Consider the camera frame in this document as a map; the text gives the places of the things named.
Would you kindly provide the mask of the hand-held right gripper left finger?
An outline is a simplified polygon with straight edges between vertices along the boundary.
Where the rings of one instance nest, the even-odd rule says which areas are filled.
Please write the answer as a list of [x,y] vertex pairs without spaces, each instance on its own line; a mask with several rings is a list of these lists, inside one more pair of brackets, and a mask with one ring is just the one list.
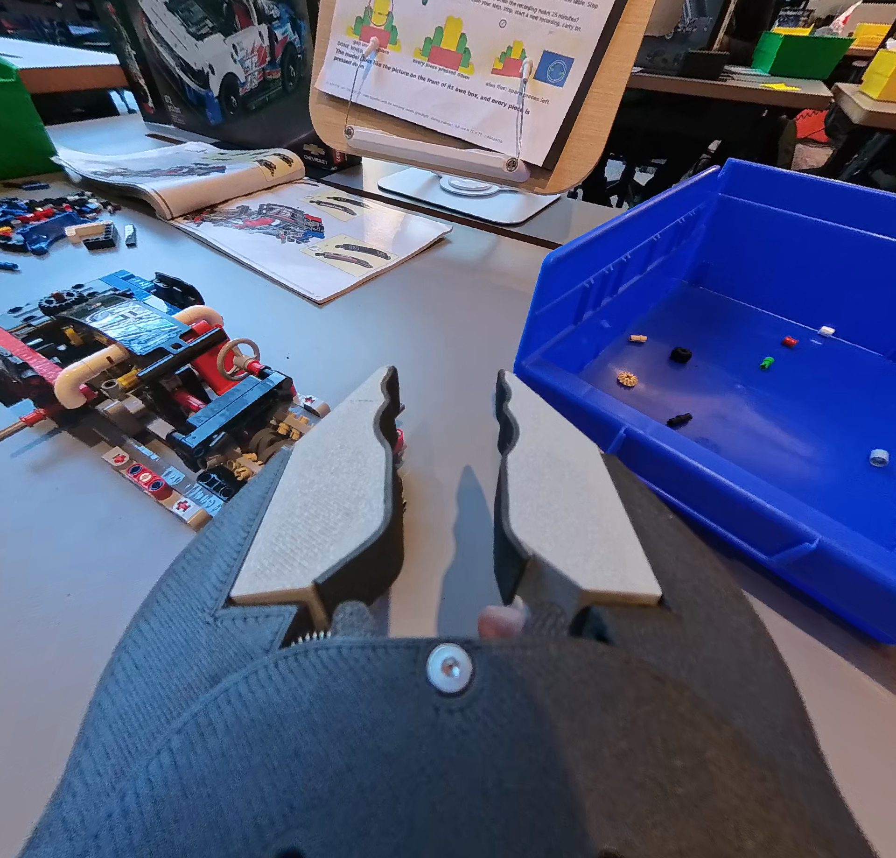
[[394,450],[396,367],[375,371],[291,450],[230,591],[236,605],[303,605],[316,628],[373,605],[404,561]]

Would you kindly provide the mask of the green storage bin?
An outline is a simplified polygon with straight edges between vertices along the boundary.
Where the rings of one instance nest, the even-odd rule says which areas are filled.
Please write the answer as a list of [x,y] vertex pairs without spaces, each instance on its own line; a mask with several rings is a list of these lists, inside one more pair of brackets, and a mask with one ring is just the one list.
[[1,180],[60,170],[56,147],[21,80],[18,69],[1,60]]

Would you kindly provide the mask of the person's right hand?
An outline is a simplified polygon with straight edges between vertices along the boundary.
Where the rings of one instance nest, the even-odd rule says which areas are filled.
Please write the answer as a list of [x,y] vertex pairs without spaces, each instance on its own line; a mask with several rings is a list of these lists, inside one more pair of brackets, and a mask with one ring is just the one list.
[[482,640],[507,640],[522,635],[531,617],[525,603],[516,597],[509,605],[488,605],[478,614],[477,635]]

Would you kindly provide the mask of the blue curved toy frame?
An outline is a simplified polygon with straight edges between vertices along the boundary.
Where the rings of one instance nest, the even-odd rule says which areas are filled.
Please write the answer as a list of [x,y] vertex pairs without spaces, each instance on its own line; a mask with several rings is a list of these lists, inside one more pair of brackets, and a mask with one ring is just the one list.
[[56,241],[65,237],[65,229],[76,225],[79,217],[55,214],[36,223],[21,225],[1,235],[1,250],[14,253],[44,255]]

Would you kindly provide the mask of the pile of loose toy pieces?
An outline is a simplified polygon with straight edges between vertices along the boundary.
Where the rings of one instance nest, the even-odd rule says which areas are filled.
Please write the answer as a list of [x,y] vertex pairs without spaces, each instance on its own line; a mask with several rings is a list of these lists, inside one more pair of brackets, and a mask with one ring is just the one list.
[[[46,219],[55,214],[68,213],[72,218],[75,215],[79,217],[76,225],[85,224],[92,221],[106,221],[112,225],[115,225],[119,233],[118,247],[120,245],[125,245],[125,226],[128,224],[118,225],[113,219],[113,216],[121,211],[120,204],[109,201],[105,198],[98,197],[93,192],[85,190],[69,190],[67,192],[63,192],[61,195],[51,196],[51,194],[49,193],[49,184],[46,182],[24,182],[19,184],[17,186],[17,189],[18,192],[2,195],[1,235],[2,233],[9,233],[14,228],[17,228],[21,225],[36,223],[39,220]],[[5,271],[17,271],[19,266],[12,259],[12,256],[28,255],[31,257],[43,257],[50,252],[52,247],[55,247],[59,244],[67,244],[72,247],[85,248],[83,244],[75,245],[71,243],[66,237],[64,237],[52,244],[49,248],[49,251],[44,255],[38,256],[30,253],[14,253],[1,250],[1,267]]]

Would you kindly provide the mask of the wooden tabletop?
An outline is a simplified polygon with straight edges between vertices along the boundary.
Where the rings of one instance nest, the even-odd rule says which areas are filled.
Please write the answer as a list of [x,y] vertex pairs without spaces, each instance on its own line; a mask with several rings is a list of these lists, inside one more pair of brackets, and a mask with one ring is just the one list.
[[1,37],[1,57],[32,95],[129,89],[115,54]]

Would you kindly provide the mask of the brown background table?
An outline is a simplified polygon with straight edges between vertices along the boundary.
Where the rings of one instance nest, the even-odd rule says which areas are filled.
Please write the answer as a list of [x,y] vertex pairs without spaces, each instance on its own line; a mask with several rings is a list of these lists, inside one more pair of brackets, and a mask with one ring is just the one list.
[[739,102],[786,110],[826,111],[834,101],[832,91],[819,80],[770,77],[728,72],[719,79],[633,72],[627,88]]

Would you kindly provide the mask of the grey desk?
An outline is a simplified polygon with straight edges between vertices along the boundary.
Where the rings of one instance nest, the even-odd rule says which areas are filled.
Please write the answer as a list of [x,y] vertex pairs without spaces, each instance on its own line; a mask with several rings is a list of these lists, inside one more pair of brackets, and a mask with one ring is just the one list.
[[[227,331],[250,337],[298,387],[338,404],[393,364],[406,405],[406,558],[377,618],[398,637],[467,636],[497,594],[497,371],[512,365],[549,249],[609,218],[548,225],[547,245],[464,225],[435,247],[317,307],[123,203],[136,247],[59,243],[2,272],[4,307],[118,269],[192,283]],[[16,856],[55,789],[86,707],[128,621],[192,531],[74,434],[49,422],[2,443],[2,856]],[[894,647],[714,550],[775,640],[844,799],[880,856],[894,856]]]

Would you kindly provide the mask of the black toy set box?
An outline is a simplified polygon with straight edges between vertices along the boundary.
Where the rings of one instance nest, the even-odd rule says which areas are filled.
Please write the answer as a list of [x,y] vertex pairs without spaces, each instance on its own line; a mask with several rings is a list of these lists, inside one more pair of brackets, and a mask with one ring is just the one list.
[[320,0],[93,0],[147,127],[353,167],[309,107]]

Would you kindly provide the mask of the small green bin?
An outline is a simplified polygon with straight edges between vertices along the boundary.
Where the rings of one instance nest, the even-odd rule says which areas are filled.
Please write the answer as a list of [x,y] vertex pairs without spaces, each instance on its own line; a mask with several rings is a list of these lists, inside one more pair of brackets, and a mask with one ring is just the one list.
[[756,45],[751,68],[770,77],[824,80],[852,43],[849,37],[765,32]]

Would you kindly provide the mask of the open instruction booklet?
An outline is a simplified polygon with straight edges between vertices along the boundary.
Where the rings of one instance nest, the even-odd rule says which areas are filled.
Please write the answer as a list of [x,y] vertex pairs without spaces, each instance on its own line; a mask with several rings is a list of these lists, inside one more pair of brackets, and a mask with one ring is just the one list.
[[286,148],[188,142],[96,155],[58,147],[55,161],[76,180],[147,202],[163,221],[317,305],[453,229],[309,180]]

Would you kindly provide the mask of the toy brick car assembly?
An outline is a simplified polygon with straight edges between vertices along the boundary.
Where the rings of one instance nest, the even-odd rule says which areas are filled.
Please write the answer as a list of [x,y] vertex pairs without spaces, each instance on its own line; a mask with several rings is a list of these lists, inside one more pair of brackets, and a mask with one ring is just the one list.
[[2,439],[42,423],[73,432],[195,531],[330,411],[162,273],[121,270],[2,309],[1,342],[2,404],[31,405]]

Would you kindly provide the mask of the blue storage bin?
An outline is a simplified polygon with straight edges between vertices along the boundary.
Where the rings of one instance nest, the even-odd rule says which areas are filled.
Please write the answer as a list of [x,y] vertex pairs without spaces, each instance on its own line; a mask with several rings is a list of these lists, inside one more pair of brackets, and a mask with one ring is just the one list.
[[894,644],[894,308],[894,194],[730,160],[550,253],[513,369],[666,502]]

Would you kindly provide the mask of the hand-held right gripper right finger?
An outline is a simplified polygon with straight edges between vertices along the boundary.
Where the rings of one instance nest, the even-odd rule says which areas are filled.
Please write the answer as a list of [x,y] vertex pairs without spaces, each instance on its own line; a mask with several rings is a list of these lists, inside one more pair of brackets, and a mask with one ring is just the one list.
[[599,447],[510,371],[497,374],[496,416],[502,600],[658,605],[660,584]]

